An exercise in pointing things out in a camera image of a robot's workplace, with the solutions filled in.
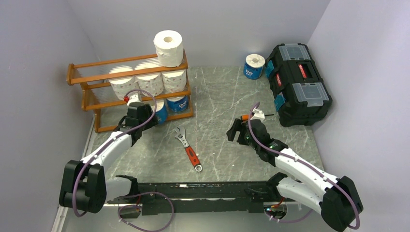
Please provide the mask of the plain white paper roll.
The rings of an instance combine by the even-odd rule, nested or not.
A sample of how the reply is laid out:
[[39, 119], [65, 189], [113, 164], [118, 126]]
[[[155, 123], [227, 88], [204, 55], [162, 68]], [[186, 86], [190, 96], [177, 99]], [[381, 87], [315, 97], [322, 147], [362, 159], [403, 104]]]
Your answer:
[[177, 67], [183, 60], [183, 39], [174, 30], [158, 32], [153, 40], [160, 65], [164, 67]]

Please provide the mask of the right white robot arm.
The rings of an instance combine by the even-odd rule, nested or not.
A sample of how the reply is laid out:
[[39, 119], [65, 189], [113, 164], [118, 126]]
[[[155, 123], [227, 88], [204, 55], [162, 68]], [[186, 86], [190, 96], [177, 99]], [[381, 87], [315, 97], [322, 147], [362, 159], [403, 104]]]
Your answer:
[[237, 134], [240, 145], [251, 146], [262, 161], [282, 170], [266, 183], [269, 199], [295, 200], [320, 214], [337, 232], [353, 228], [351, 223], [357, 221], [364, 208], [349, 177], [338, 178], [310, 164], [287, 144], [272, 138], [259, 119], [235, 119], [226, 132], [228, 141], [233, 141]]

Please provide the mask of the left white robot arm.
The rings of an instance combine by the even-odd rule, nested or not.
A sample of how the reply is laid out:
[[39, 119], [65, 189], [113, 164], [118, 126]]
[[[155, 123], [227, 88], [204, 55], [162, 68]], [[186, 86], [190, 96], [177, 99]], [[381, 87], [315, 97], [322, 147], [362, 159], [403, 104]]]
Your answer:
[[106, 180], [105, 171], [131, 148], [142, 132], [158, 124], [158, 104], [132, 102], [110, 137], [97, 150], [81, 160], [71, 160], [64, 167], [59, 194], [60, 206], [73, 209], [77, 217], [98, 213], [110, 200], [121, 197], [132, 203], [138, 199], [137, 178], [119, 175]]

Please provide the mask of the dotted white roll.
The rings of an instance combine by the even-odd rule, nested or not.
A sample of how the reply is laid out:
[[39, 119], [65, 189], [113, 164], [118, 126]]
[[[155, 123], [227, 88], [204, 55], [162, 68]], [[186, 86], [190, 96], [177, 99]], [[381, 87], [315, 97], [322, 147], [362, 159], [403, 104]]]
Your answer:
[[167, 92], [181, 92], [187, 82], [186, 70], [162, 72], [162, 81]]
[[[138, 64], [134, 67], [134, 69], [142, 70], [148, 68], [156, 68], [160, 66], [161, 65], [158, 61], [152, 61]], [[159, 94], [162, 94], [164, 91], [161, 72], [140, 74], [136, 76], [136, 79], [140, 89], [149, 92], [153, 96], [158, 96]]]
[[[116, 66], [109, 71], [109, 74], [129, 72], [133, 70], [134, 69], [130, 66]], [[108, 81], [119, 100], [123, 100], [128, 91], [139, 88], [138, 80], [135, 76], [109, 79]]]

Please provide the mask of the dotted white roll front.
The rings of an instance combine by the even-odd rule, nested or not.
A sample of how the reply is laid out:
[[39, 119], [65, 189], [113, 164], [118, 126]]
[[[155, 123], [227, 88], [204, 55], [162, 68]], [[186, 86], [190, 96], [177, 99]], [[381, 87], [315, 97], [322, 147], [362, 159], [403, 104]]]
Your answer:
[[[160, 66], [161, 65], [158, 61], [152, 61], [138, 64], [134, 67], [134, 69], [142, 70], [148, 68], [156, 68]], [[164, 91], [161, 72], [140, 74], [136, 76], [136, 79], [140, 89], [149, 92], [153, 96], [158, 96], [159, 94], [162, 94]]]

